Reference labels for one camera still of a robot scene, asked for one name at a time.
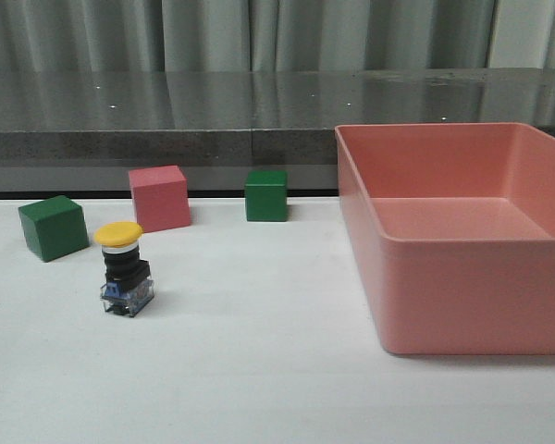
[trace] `gray countertop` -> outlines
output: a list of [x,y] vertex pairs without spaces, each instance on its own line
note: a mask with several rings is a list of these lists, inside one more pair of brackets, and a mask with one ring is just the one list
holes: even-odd
[[494,121],[555,135],[555,70],[0,72],[0,191],[124,190],[163,164],[192,190],[252,167],[335,188],[336,125]]

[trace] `plastic bin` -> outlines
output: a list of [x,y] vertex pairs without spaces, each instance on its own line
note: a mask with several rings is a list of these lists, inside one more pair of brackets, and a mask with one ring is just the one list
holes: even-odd
[[524,124],[336,127],[382,346],[555,354],[555,138]]

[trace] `yellow push button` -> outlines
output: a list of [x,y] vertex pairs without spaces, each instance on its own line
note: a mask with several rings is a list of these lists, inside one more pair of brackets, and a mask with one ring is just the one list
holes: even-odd
[[143,234],[142,227],[135,222],[114,222],[96,230],[94,240],[110,248],[131,245]]

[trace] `table surface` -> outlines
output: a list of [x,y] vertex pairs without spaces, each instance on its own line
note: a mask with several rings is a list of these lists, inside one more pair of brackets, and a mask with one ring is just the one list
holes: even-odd
[[[92,235],[130,201],[80,201]],[[99,301],[100,247],[42,263],[0,202],[0,443],[555,443],[555,356],[383,351],[337,198],[290,221],[191,199],[141,238],[155,298]]]

